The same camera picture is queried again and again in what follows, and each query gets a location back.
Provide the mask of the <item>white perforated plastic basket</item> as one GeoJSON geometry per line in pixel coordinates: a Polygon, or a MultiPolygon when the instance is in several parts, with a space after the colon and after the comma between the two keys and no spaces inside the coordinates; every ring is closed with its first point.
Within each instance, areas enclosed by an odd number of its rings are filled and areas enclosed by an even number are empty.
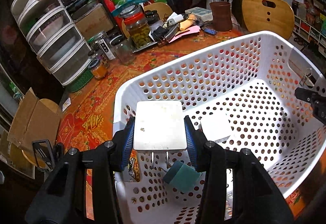
{"type": "Polygon", "coordinates": [[[124,83],[113,133],[140,169],[116,174],[122,223],[292,223],[325,150],[325,77],[273,32],[241,36],[124,83]]]}

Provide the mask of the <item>white plug charger adapter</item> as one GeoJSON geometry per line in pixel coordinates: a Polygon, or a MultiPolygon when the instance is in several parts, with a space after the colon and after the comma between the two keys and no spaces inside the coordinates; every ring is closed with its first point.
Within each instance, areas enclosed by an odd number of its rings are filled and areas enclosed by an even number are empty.
{"type": "Polygon", "coordinates": [[[165,169],[170,168],[169,154],[187,149],[182,104],[176,100],[137,102],[133,149],[151,155],[165,156],[165,169]]]}

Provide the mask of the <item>metal binder clip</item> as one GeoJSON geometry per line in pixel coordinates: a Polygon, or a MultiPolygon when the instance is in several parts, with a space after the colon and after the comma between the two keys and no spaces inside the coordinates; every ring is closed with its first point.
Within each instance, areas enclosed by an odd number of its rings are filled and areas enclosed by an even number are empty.
{"type": "Polygon", "coordinates": [[[316,79],[313,77],[312,68],[307,68],[304,75],[300,80],[300,86],[307,86],[308,88],[312,88],[316,83],[316,79]]]}

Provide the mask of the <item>teal charger cube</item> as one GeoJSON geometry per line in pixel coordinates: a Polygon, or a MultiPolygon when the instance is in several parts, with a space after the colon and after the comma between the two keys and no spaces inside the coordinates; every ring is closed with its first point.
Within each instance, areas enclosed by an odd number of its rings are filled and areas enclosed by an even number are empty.
{"type": "Polygon", "coordinates": [[[202,173],[180,161],[174,162],[163,177],[163,181],[183,193],[191,191],[202,173]]]}

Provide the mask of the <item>brown cardboard box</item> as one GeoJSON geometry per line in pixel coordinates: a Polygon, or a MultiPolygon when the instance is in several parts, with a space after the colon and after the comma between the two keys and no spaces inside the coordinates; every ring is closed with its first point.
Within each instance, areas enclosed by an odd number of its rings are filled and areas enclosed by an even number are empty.
{"type": "Polygon", "coordinates": [[[33,141],[49,140],[54,145],[61,114],[55,102],[39,99],[29,89],[19,104],[7,140],[24,151],[33,150],[33,141]]]}

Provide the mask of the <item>orange floral tablecloth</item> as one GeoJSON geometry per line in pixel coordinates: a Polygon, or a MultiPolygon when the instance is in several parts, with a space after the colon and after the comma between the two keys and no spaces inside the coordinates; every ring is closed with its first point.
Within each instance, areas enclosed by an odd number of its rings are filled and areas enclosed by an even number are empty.
{"type": "Polygon", "coordinates": [[[178,100],[194,127],[225,113],[232,132],[221,146],[249,148],[298,216],[325,185],[325,126],[294,95],[307,68],[316,79],[311,89],[324,96],[323,74],[276,34],[201,33],[145,51],[128,66],[115,64],[104,79],[70,95],[57,140],[66,149],[96,148],[142,100],[178,100]]]}

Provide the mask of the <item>wooden chair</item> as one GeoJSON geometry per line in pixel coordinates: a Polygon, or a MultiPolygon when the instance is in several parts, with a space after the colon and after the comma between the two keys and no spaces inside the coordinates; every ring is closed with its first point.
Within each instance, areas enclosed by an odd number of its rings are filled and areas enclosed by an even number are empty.
{"type": "Polygon", "coordinates": [[[284,0],[242,0],[245,26],[251,33],[268,30],[288,40],[294,29],[294,12],[284,0]]]}

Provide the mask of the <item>green plastic basket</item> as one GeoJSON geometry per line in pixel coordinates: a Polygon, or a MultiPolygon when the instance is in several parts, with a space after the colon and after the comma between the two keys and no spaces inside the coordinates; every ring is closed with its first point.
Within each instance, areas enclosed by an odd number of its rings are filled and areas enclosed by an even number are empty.
{"type": "Polygon", "coordinates": [[[66,89],[70,93],[75,93],[82,89],[89,81],[93,79],[93,74],[89,69],[85,69],[66,89]]]}

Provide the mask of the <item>brown ceramic mug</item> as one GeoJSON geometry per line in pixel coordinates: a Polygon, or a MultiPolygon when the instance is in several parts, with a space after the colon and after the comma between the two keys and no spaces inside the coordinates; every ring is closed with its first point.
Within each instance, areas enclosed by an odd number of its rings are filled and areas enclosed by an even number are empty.
{"type": "Polygon", "coordinates": [[[229,2],[212,2],[210,8],[213,15],[213,28],[219,32],[232,30],[231,10],[229,2]]]}

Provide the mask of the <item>small orange jam jar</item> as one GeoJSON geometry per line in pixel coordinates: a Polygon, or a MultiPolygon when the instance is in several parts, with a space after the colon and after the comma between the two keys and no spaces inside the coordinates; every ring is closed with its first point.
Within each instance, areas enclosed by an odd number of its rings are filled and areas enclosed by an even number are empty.
{"type": "Polygon", "coordinates": [[[96,79],[103,79],[107,74],[107,69],[106,69],[105,65],[98,58],[94,58],[89,63],[88,69],[92,72],[93,76],[96,79]]]}

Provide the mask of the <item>empty clear glass jar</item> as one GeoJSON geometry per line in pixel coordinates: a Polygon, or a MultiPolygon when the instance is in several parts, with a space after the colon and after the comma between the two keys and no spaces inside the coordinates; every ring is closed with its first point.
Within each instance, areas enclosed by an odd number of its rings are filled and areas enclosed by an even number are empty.
{"type": "Polygon", "coordinates": [[[112,41],[112,46],[114,47],[116,56],[120,59],[122,64],[128,65],[134,61],[135,56],[127,40],[116,39],[112,41]]]}

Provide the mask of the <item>white labelled bottle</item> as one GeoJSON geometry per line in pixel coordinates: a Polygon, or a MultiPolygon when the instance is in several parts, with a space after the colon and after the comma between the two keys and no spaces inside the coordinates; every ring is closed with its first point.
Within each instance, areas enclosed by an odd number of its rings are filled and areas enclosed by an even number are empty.
{"type": "Polygon", "coordinates": [[[107,42],[103,38],[98,39],[97,43],[101,47],[103,52],[106,54],[106,56],[108,57],[109,60],[114,60],[116,58],[114,56],[114,53],[112,53],[109,45],[107,44],[107,42]]]}

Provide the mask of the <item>cardboard box on table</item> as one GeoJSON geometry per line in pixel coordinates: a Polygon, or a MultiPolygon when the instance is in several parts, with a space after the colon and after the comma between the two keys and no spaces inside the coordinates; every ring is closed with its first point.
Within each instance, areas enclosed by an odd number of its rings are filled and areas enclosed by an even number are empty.
{"type": "Polygon", "coordinates": [[[102,31],[107,32],[114,27],[107,11],[100,3],[75,24],[86,41],[96,34],[102,31]]]}

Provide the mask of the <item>large red-lid pickle jar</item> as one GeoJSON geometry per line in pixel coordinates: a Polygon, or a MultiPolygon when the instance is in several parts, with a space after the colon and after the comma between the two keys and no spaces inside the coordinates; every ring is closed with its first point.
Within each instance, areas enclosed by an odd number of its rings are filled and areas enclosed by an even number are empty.
{"type": "Polygon", "coordinates": [[[143,12],[124,18],[124,24],[137,49],[152,42],[149,37],[150,27],[143,12]]]}

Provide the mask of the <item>grey plastic frame tool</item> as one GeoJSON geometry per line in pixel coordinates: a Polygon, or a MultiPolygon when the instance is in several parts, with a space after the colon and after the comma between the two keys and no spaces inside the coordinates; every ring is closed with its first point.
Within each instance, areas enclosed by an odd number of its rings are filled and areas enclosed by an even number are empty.
{"type": "Polygon", "coordinates": [[[64,145],[58,143],[51,145],[48,139],[32,142],[36,166],[39,169],[52,171],[64,156],[64,145]]]}

